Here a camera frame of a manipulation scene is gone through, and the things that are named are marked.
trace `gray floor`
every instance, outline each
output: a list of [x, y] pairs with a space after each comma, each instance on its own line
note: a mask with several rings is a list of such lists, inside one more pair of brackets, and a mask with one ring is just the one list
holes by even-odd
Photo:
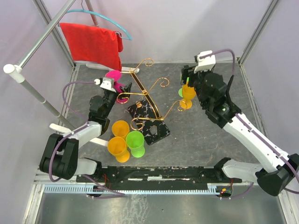
[[[178, 63], [154, 64], [151, 67], [142, 65], [140, 72], [137, 74], [148, 89], [159, 77], [166, 77], [170, 80], [168, 87], [162, 88], [157, 84], [151, 92], [151, 96], [162, 115], [166, 114], [172, 102], [181, 99], [178, 90], [181, 88], [180, 70], [183, 65]], [[231, 63], [218, 63], [214, 71], [222, 74], [224, 80], [228, 82], [231, 76], [231, 68]], [[238, 66], [236, 68], [236, 76], [231, 87], [231, 97], [254, 124], [254, 116], [245, 84]], [[81, 65], [77, 80], [93, 81], [96, 78], [103, 77], [105, 73], [107, 71], [89, 69], [85, 65]], [[132, 92], [140, 92], [129, 74], [123, 74], [121, 82], [124, 84], [133, 82]], [[71, 107], [88, 115], [90, 98], [102, 94], [103, 91], [95, 85], [76, 84]], [[125, 109], [139, 98], [138, 96], [132, 96], [127, 104], [115, 104], [109, 115], [111, 124], [120, 119], [129, 123], [131, 116]], [[84, 123], [82, 119], [71, 112], [67, 118], [75, 126]], [[103, 165], [111, 166], [213, 166], [223, 157], [231, 157], [243, 162], [257, 162], [240, 142], [206, 117], [196, 98], [193, 99], [193, 106], [190, 110], [179, 112], [175, 109], [171, 111], [165, 119], [165, 123], [171, 131], [170, 136], [152, 146], [145, 145], [146, 153], [142, 158], [131, 156], [128, 162], [121, 164], [110, 155], [106, 147], [93, 143], [87, 143], [80, 149], [80, 157], [99, 160]], [[101, 136], [104, 140], [109, 140], [112, 137], [111, 127]]]
[[[236, 186], [240, 193], [246, 187]], [[128, 195], [92, 200], [44, 194], [36, 224], [285, 224], [277, 197], [259, 187], [232, 200], [205, 195]]]

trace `red cloth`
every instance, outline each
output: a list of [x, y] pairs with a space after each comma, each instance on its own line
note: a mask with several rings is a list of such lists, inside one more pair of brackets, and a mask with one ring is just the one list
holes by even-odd
[[88, 61], [121, 71], [122, 39], [116, 31], [74, 23], [60, 27], [74, 61]]

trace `gray wall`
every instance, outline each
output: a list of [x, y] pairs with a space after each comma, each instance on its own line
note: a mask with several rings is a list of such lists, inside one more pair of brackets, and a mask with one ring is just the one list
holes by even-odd
[[244, 66], [270, 140], [290, 154], [299, 154], [298, 8], [280, 1]]
[[[50, 13], [55, 14], [65, 0], [44, 2]], [[80, 9], [80, 3], [76, 1], [72, 9]], [[116, 21], [132, 35], [133, 41], [124, 40], [121, 60], [136, 63], [147, 57], [155, 62], [193, 62], [193, 56], [200, 51], [222, 48], [232, 48], [240, 56], [270, 0], [91, 0], [91, 3], [95, 12]], [[67, 14], [62, 21], [93, 24], [84, 13]], [[101, 18], [98, 21], [101, 27], [116, 29]], [[221, 54], [217, 58], [231, 56]]]
[[[16, 64], [44, 31], [32, 1], [4, 1], [0, 8], [0, 67]], [[56, 108], [71, 67], [48, 37], [23, 69], [25, 78]], [[43, 154], [48, 128], [57, 120], [12, 78], [0, 71], [0, 223], [21, 223], [33, 179]]]

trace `black marble base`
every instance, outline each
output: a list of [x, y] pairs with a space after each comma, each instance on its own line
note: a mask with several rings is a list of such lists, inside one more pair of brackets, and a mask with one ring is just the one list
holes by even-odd
[[[154, 118], [154, 110], [151, 105], [148, 103], [146, 99], [140, 101], [141, 107], [137, 107], [137, 104], [133, 104], [128, 107], [128, 111], [132, 118]], [[170, 131], [166, 124], [161, 120], [142, 120], [137, 119], [135, 123], [143, 123], [143, 128], [141, 129], [141, 133], [144, 136], [144, 140], [148, 145], [152, 145], [155, 142], [162, 140], [163, 138], [170, 135]], [[153, 133], [153, 127], [157, 127], [156, 133]]]

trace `green cup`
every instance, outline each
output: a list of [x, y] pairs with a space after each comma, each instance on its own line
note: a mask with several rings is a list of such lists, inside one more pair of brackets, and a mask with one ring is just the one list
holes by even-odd
[[144, 136], [141, 132], [130, 132], [126, 137], [126, 143], [129, 149], [131, 149], [132, 156], [140, 158], [144, 155]]

